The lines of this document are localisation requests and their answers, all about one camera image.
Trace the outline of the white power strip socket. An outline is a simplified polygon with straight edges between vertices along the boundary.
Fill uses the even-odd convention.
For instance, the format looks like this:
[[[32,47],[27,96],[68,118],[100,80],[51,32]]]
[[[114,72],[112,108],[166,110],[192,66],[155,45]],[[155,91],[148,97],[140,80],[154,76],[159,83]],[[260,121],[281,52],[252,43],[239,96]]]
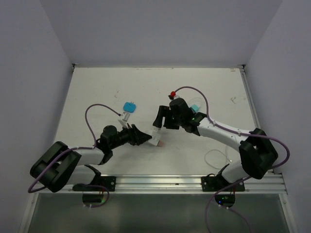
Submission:
[[[161,140],[160,140],[160,129],[159,128],[153,128],[150,130],[146,130],[145,133],[151,136],[151,139],[149,139],[147,142],[153,146],[160,146]]]

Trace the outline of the teal plug adapter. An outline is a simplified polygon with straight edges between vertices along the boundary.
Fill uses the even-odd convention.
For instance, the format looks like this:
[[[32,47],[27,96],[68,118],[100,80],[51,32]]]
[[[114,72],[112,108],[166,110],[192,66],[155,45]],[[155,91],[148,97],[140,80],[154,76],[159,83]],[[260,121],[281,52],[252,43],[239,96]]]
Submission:
[[[190,106],[191,110],[194,112],[194,113],[198,113],[199,110],[200,110],[200,105],[197,105],[197,104],[193,104]]]

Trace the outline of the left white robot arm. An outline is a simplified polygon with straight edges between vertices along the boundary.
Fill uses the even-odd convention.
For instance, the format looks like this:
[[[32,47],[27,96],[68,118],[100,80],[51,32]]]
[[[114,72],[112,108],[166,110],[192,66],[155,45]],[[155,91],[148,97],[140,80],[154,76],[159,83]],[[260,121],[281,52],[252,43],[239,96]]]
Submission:
[[[150,134],[140,131],[134,124],[120,132],[115,126],[103,129],[100,138],[93,147],[69,148],[61,141],[55,142],[31,167],[30,175],[37,182],[53,193],[60,191],[67,184],[84,184],[89,190],[97,190],[101,185],[101,174],[93,166],[107,163],[113,156],[113,149],[124,144],[139,146],[152,139]]]

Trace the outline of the blue plug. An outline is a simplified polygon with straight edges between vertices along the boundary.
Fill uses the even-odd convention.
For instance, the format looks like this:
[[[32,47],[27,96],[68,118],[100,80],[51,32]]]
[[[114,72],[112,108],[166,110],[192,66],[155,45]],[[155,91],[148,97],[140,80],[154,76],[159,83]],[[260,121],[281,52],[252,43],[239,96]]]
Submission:
[[[126,102],[123,106],[123,110],[128,113],[133,113],[136,110],[136,105],[133,102]]]

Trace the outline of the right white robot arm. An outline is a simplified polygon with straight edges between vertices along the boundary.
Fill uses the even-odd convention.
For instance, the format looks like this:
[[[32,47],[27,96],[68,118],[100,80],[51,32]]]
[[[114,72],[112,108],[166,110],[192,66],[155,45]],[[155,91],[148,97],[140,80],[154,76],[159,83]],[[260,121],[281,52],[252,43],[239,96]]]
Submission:
[[[228,190],[234,182],[251,177],[260,180],[272,168],[278,153],[261,129],[241,131],[209,120],[206,114],[194,112],[182,98],[174,99],[169,106],[161,105],[153,122],[157,128],[178,130],[221,142],[240,154],[240,159],[225,165],[216,175],[216,184]]]

